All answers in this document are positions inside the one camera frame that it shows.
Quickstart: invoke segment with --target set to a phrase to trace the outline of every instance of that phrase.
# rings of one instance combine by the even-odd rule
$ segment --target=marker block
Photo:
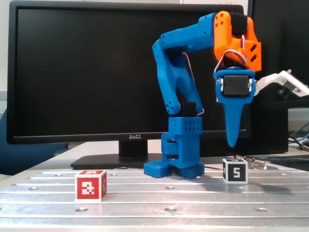
[[[75,201],[100,202],[107,192],[106,170],[85,170],[75,175]]]
[[[247,161],[242,159],[223,159],[223,179],[227,184],[247,184]]]

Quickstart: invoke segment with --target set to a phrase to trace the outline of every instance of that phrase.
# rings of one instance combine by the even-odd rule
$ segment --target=black cube
[[[223,159],[223,179],[227,184],[247,184],[247,161],[242,159]]]

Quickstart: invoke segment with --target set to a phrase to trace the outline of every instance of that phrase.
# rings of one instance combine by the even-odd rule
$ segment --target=metal table
[[[72,170],[49,170],[0,189],[0,231],[309,231],[309,173],[249,171],[226,185],[222,171],[155,179],[108,170],[100,203],[74,202]]]

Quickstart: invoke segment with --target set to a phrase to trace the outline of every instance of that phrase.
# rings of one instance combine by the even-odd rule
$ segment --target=white robot part
[[[299,80],[297,80],[290,73],[291,73],[291,70],[288,70],[287,72],[282,71],[279,74],[274,73],[272,75],[261,78],[256,83],[256,90],[255,90],[254,95],[257,95],[263,88],[265,88],[271,83],[278,83],[281,86],[285,86],[291,92],[293,92],[295,95],[299,97],[304,97],[304,96],[309,95],[309,88],[303,83],[301,83]]]

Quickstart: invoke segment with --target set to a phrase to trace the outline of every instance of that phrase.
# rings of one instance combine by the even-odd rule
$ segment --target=orange robot part
[[[214,53],[217,60],[220,60],[226,50],[233,49],[245,56],[247,63],[244,65],[246,68],[260,71],[262,69],[261,43],[257,41],[253,21],[250,17],[248,17],[248,29],[244,38],[244,47],[242,47],[241,39],[232,35],[230,14],[226,11],[220,11],[214,20]],[[235,54],[227,53],[226,56],[243,63]]]

